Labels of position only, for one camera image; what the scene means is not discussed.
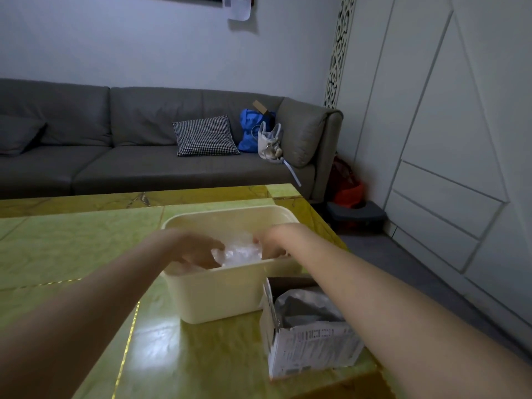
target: person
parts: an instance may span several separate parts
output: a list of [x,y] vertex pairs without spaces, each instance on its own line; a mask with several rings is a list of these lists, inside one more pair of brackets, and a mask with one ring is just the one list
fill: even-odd
[[[529,398],[528,364],[455,315],[302,224],[256,236],[263,258],[292,255],[412,398]],[[220,241],[159,230],[4,330],[0,396],[70,398],[170,262],[219,266]]]

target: red bag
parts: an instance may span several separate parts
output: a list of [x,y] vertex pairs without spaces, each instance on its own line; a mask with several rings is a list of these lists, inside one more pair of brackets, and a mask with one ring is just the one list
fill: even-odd
[[348,163],[337,155],[327,182],[326,200],[347,208],[364,202],[364,185],[356,180]]

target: person's right arm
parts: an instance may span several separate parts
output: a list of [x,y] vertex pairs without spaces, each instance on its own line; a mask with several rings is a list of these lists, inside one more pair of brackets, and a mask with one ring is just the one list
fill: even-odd
[[260,238],[292,255],[412,398],[531,398],[532,368],[427,296],[301,224]]

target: person's left arm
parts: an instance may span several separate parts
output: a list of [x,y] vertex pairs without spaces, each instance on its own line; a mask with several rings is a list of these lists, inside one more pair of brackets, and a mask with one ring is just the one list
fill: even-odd
[[0,396],[67,399],[172,261],[219,267],[220,241],[159,230],[2,331]]

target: table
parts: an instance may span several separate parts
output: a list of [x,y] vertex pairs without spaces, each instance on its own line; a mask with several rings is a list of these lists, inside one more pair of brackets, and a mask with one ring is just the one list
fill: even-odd
[[[173,215],[272,204],[346,249],[290,184],[0,201],[0,328],[62,289],[76,288],[77,280]],[[354,367],[269,381],[259,317],[187,324],[158,278],[75,398],[395,397],[367,349]]]

